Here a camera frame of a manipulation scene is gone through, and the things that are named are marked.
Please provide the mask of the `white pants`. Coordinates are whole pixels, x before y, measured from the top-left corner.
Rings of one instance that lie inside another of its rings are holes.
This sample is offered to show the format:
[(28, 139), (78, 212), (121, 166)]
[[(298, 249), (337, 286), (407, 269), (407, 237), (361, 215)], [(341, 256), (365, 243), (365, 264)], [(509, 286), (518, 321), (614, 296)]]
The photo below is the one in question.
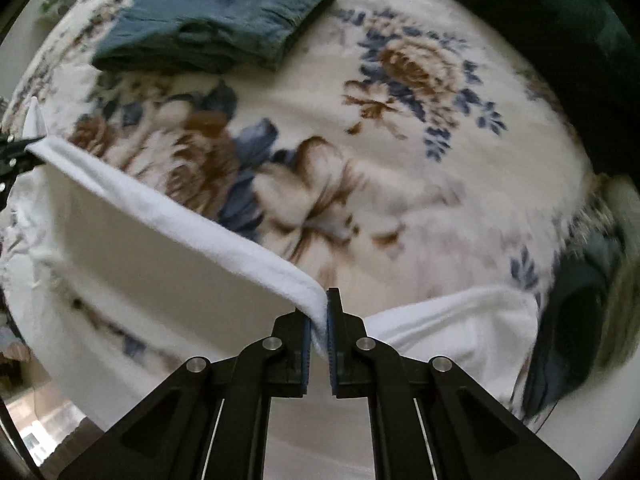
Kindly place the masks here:
[(238, 353), (299, 309), (326, 348), (326, 295), (406, 356), (455, 360), (518, 413), (537, 304), (475, 285), (442, 252), (357, 235), (299, 264), (187, 210), (72, 144), (29, 145), (35, 169), (9, 196), (1, 286), (18, 330), (78, 408), (109, 427), (173, 359)]

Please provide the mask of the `dark green clothing pile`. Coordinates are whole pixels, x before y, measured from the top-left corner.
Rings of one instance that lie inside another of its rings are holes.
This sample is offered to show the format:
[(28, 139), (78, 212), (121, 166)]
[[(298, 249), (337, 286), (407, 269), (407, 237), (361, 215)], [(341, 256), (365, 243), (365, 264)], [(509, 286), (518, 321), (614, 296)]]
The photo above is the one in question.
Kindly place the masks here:
[(639, 0), (457, 0), (518, 50), (575, 124), (639, 125)]

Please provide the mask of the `green white package on floor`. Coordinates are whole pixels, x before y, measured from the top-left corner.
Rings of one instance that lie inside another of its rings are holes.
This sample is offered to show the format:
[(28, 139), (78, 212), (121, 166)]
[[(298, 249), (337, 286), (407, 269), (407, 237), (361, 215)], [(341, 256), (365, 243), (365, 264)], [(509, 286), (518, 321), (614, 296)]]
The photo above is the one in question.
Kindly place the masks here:
[(43, 0), (39, 8), (39, 18), (47, 23), (57, 23), (77, 0)]

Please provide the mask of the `folded teal pants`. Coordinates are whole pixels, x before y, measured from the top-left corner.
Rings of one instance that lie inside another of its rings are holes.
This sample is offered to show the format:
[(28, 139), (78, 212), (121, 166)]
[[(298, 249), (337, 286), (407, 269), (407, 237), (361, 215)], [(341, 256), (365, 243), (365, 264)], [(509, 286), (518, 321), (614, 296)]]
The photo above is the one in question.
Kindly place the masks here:
[(92, 58), (98, 70), (277, 70), (335, 0), (132, 0)]

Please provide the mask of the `floral fleece blanket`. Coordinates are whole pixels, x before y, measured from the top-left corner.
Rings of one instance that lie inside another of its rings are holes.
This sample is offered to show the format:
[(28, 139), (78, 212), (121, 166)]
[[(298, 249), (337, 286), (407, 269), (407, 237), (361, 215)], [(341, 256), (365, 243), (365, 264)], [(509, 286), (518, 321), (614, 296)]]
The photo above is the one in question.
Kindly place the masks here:
[(18, 84), (50, 133), (183, 205), (201, 175), (172, 121), (223, 110), (248, 162), (216, 159), (216, 220), (360, 315), (485, 285), (544, 306), (592, 171), (549, 88), (452, 0), (336, 0), (275, 72), (100, 73), (134, 0), (79, 0)]

